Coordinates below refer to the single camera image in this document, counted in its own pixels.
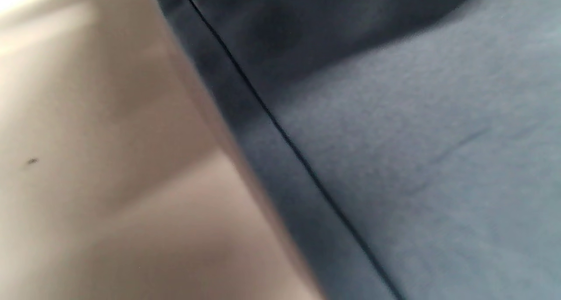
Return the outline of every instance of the dark spot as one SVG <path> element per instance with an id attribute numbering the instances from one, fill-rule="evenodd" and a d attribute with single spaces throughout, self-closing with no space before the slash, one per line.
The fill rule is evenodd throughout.
<path id="1" fill-rule="evenodd" d="M 281 56 L 302 38 L 302 23 L 289 7 L 271 3 L 256 12 L 246 32 L 244 45 L 252 63 Z"/>

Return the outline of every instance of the light gray fabric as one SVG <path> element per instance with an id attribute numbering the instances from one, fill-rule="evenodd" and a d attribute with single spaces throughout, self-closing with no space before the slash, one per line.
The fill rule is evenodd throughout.
<path id="1" fill-rule="evenodd" d="M 333 300 L 392 300 L 188 1 L 158 1 L 326 294 Z"/>
<path id="2" fill-rule="evenodd" d="M 429 1 L 198 3 L 407 299 L 561 299 L 560 0 Z"/>

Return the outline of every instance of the beige wall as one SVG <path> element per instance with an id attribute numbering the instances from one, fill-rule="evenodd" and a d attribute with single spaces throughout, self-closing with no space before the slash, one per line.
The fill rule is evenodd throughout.
<path id="1" fill-rule="evenodd" d="M 0 0 L 0 299 L 319 298 L 160 20 Z"/>

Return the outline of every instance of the dark blue fabric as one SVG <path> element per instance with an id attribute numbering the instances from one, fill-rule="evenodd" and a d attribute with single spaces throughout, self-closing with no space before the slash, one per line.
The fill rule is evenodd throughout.
<path id="1" fill-rule="evenodd" d="M 329 298 L 392 300 L 363 250 L 189 2 L 158 1 Z"/>
<path id="2" fill-rule="evenodd" d="M 561 299 L 559 1 L 196 0 L 408 300 Z M 262 111 L 227 112 L 228 100 L 239 137 L 268 135 Z M 290 152 L 274 140 L 278 151 L 240 139 L 310 259 L 329 247 L 299 225 L 325 202 L 284 184 L 311 182 L 297 164 L 275 167 L 271 152 Z M 345 296 L 376 281 L 353 260 L 344 282 L 311 264 L 333 299 L 376 299 L 381 288 Z"/>

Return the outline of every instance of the white surface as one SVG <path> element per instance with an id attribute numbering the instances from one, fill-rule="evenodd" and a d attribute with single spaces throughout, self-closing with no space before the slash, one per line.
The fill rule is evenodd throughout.
<path id="1" fill-rule="evenodd" d="M 1 299 L 317 297 L 150 0 L 0 2 Z"/>

